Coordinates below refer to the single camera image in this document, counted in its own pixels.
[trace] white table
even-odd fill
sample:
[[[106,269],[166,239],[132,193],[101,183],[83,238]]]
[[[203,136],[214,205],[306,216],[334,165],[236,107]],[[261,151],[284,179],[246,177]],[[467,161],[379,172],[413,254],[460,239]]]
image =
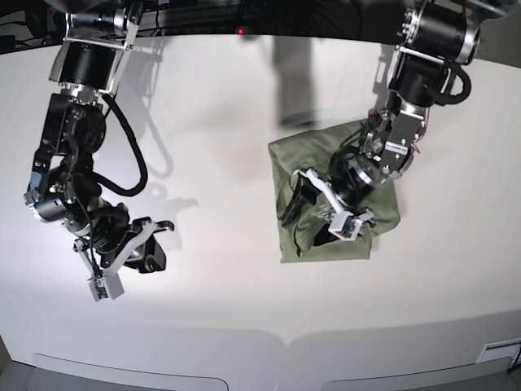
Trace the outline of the white table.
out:
[[[164,273],[123,270],[126,294],[100,303],[74,238],[35,220],[22,197],[58,91],[47,81],[58,48],[0,56],[0,333],[14,360],[43,354],[216,377],[234,391],[315,391],[471,364],[484,343],[519,336],[520,70],[475,61],[472,96],[431,111],[421,155],[397,183],[402,221],[370,261],[282,265],[267,144],[294,133],[279,126],[293,114],[314,110],[322,125],[364,116],[377,100],[381,46],[235,36],[138,44],[117,101],[150,181],[125,203],[131,217],[177,229],[158,235]],[[138,180],[114,116],[95,166],[123,187]]]

